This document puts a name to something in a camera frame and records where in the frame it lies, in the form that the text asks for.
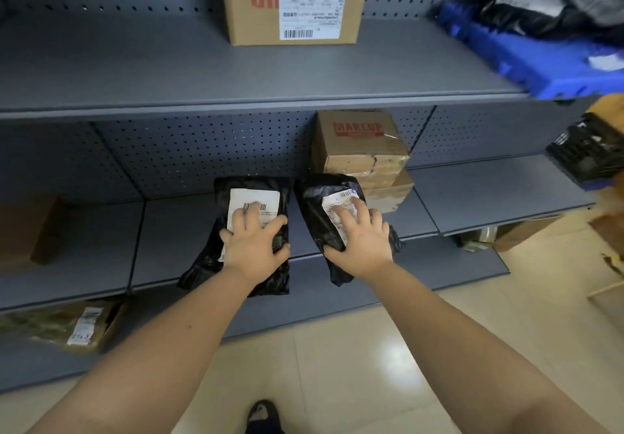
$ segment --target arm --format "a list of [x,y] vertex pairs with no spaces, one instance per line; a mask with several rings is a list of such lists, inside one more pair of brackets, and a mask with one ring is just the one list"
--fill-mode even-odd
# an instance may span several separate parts
[[290,256],[271,249],[287,222],[262,229],[259,205],[221,231],[223,270],[146,324],[98,363],[30,430],[31,434],[170,433],[195,395],[230,320],[255,285]]
[[354,199],[334,208],[349,241],[325,256],[375,291],[463,433],[606,433],[530,362],[393,263],[389,226]]

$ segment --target barcode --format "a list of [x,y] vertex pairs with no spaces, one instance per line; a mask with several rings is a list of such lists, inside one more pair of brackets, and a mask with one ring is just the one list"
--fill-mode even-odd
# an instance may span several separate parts
[[[250,204],[251,204],[251,202],[246,202],[245,204],[243,204],[243,209],[249,209]],[[260,205],[260,210],[261,211],[265,211],[266,208],[267,208],[266,204],[261,204]]]
[[312,38],[314,30],[284,30],[284,38]]

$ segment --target hand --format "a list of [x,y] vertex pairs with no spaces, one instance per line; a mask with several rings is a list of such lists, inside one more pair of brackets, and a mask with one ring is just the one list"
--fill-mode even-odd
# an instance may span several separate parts
[[260,225],[260,204],[254,202],[247,211],[237,209],[232,214],[232,229],[219,232],[225,245],[223,269],[239,273],[253,286],[269,278],[290,256],[290,244],[273,253],[273,237],[286,225],[288,218],[277,216],[263,229]]
[[330,262],[356,278],[370,280],[381,274],[385,265],[393,264],[392,249],[388,241],[390,224],[383,222],[378,210],[373,209],[369,213],[360,199],[352,198],[351,201],[358,210],[359,222],[342,206],[332,207],[340,217],[349,238],[347,249],[339,252],[325,245],[324,255]]

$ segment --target red logo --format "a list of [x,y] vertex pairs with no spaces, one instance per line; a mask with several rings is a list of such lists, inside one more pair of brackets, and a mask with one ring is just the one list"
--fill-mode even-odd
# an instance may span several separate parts
[[337,137],[373,138],[383,137],[384,128],[379,123],[334,122]]

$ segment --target forearm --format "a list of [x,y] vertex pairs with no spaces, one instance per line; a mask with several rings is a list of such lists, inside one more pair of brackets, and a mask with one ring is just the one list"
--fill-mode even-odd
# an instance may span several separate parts
[[213,276],[108,354],[32,432],[70,433],[72,422],[115,434],[171,432],[251,289],[229,270]]
[[371,287],[464,434],[603,432],[519,353],[397,265]]

